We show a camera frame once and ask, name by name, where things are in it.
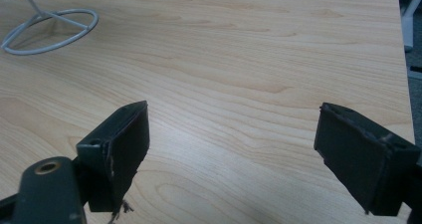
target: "round hole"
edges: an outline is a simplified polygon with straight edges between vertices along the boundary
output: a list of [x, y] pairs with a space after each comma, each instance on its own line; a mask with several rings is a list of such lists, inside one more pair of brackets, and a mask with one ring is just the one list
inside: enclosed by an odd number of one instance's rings
[[35, 169], [35, 173], [38, 175], [44, 175], [56, 171], [60, 167], [60, 162], [50, 161], [39, 165]]
[[101, 143], [102, 143], [102, 140], [99, 138], [94, 138], [93, 140], [90, 141], [90, 145], [97, 145]]

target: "black bracket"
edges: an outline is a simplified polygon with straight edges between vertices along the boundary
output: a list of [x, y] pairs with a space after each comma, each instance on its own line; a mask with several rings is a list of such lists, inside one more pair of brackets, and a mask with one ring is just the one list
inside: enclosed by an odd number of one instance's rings
[[402, 202], [408, 223], [422, 223], [421, 149], [351, 109], [322, 104], [315, 150], [366, 213], [396, 216]]
[[86, 223], [87, 202], [113, 219], [148, 149], [147, 103], [122, 107], [77, 144], [75, 160], [52, 157], [27, 168], [19, 192], [0, 201], [0, 223]]

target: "light wood tabletop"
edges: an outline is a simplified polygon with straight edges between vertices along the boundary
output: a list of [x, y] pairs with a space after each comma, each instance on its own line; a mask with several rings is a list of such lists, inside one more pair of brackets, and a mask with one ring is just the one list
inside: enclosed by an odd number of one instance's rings
[[[100, 21], [53, 52], [0, 52], [0, 198], [29, 165], [75, 158], [113, 111], [146, 100], [150, 150], [117, 223], [405, 223], [405, 205], [365, 215], [314, 151], [323, 102], [414, 140], [398, 0], [36, 1]], [[0, 37], [33, 14], [0, 0]], [[74, 30], [48, 21], [14, 46]]]

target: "black mount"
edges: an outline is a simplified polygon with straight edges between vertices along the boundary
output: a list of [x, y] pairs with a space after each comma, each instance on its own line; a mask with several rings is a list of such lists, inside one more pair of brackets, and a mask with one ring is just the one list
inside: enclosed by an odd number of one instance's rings
[[366, 213], [397, 216], [412, 208], [408, 223], [422, 223], [421, 149], [351, 109], [322, 104], [315, 150]]
[[122, 107], [77, 144], [75, 160], [52, 157], [27, 168], [19, 192], [0, 201], [0, 223], [82, 224], [87, 202], [113, 220], [148, 149], [147, 103]]

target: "floor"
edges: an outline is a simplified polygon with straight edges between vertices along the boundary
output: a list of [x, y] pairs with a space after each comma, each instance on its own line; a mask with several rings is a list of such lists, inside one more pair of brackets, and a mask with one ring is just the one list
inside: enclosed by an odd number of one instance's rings
[[[407, 4], [409, 1], [400, 0], [400, 3]], [[413, 28], [414, 47], [411, 52], [406, 53], [406, 64], [409, 73], [409, 93], [415, 141], [417, 145], [422, 146], [422, 5], [415, 12]]]

